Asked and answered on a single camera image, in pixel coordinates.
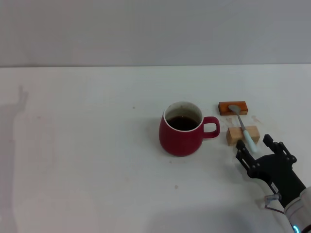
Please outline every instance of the dark liquid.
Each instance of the dark liquid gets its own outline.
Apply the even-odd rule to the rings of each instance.
[[[187,116],[176,116],[167,121],[174,129],[188,131],[198,127],[198,123]]]

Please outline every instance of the spoon handle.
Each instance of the spoon handle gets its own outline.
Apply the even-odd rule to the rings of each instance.
[[[249,135],[248,131],[247,131],[247,130],[244,130],[244,131],[243,131],[243,134],[244,134],[245,140],[247,141],[247,144],[248,144],[248,146],[250,147],[251,151],[252,151],[253,153],[256,153],[256,152],[257,152],[256,144],[254,143],[253,139],[252,139],[251,136]]]

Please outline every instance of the white table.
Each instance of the white table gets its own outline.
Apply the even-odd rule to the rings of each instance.
[[[261,134],[254,157],[271,153],[269,133],[310,186],[310,85],[311,65],[2,68],[0,232],[291,233],[260,209],[271,191],[226,145],[239,124],[217,104],[245,100],[242,120]],[[180,100],[221,123],[183,158],[158,141],[163,110]]]

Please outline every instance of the cable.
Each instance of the cable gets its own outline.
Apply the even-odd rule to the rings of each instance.
[[[277,210],[277,209],[275,209],[275,208],[268,207],[267,205],[265,205],[264,208],[265,208],[265,209],[268,209],[268,210],[273,210],[273,211],[279,212],[279,213],[281,213],[281,214],[284,214],[283,211]]]

